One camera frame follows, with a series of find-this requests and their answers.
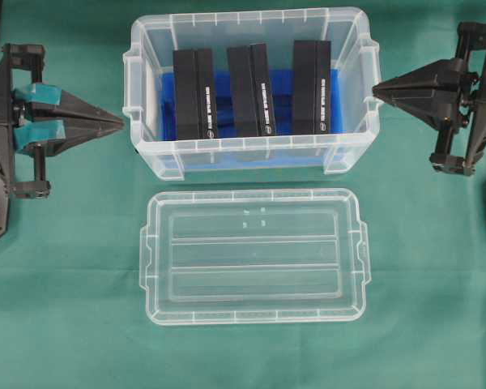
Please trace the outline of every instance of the transparent container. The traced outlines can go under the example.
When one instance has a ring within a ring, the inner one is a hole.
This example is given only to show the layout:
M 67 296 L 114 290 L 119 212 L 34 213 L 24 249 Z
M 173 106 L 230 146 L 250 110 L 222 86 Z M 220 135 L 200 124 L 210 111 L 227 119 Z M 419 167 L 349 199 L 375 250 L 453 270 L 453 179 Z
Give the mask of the transparent container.
M 342 134 L 285 135 L 163 141 L 162 75 L 173 71 L 173 50 L 212 48 L 215 71 L 228 69 L 226 49 L 266 43 L 271 71 L 291 69 L 295 39 L 331 40 L 331 67 L 338 71 Z M 163 180 L 219 169 L 321 166 L 347 172 L 380 129 L 379 45 L 357 8 L 151 15 L 137 19 L 124 59 L 124 107 L 131 142 Z
M 349 321 L 371 280 L 345 189 L 164 192 L 140 233 L 140 286 L 161 325 Z

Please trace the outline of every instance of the blue foam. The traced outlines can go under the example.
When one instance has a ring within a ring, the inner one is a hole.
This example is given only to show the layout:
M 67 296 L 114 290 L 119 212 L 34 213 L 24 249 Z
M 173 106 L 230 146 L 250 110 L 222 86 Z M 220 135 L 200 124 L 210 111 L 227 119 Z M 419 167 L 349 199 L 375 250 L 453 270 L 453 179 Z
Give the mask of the blue foam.
M 271 71 L 272 96 L 274 97 L 277 135 L 292 133 L 292 71 Z M 230 98 L 230 76 L 227 71 L 215 73 L 216 106 L 218 109 L 218 136 L 236 138 L 232 101 Z M 176 140 L 174 74 L 162 75 L 160 94 L 160 117 L 162 118 L 162 140 Z M 339 72 L 331 70 L 331 133 L 341 134 L 342 114 L 340 110 Z

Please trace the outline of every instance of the plastic lid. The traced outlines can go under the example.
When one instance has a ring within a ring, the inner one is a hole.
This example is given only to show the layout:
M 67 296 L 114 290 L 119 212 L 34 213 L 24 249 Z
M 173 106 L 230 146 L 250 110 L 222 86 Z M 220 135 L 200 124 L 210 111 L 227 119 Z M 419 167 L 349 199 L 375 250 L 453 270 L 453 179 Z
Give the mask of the plastic lid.
M 349 190 L 164 192 L 147 206 L 140 285 L 158 324 L 354 320 L 370 280 Z

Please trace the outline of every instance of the container handle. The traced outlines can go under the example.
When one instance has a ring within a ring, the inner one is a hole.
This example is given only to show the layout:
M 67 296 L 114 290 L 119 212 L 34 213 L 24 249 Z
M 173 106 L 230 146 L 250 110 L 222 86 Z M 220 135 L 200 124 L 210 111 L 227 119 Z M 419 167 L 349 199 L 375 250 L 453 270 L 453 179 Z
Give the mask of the container handle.
M 371 262 L 369 258 L 369 238 L 367 234 L 367 224 L 360 222 L 360 243 L 358 245 L 358 257 L 364 266 L 364 284 L 371 280 Z
M 139 285 L 147 290 L 147 267 L 151 263 L 151 249 L 147 246 L 147 226 L 140 229 Z

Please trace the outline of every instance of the green tabletop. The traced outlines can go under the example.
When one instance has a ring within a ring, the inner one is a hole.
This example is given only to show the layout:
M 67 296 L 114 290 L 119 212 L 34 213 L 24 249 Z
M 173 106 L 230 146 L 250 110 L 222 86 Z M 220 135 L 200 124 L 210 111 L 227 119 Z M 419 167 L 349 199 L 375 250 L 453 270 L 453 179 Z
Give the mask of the green tabletop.
M 0 45 L 46 48 L 44 81 L 119 116 L 122 53 L 141 15 L 353 5 L 369 16 L 382 77 L 453 56 L 486 0 L 5 1 Z M 124 131 L 47 161 L 46 200 L 11 202 L 0 240 L 0 388 L 484 388 L 486 156 L 474 177 L 432 171 L 436 132 L 382 107 L 347 174 L 191 174 L 159 182 Z M 467 132 L 457 140 L 466 147 Z M 20 156 L 18 176 L 31 161 Z M 351 323 L 159 327 L 144 312 L 139 228 L 162 190 L 345 187 L 369 225 L 373 280 Z

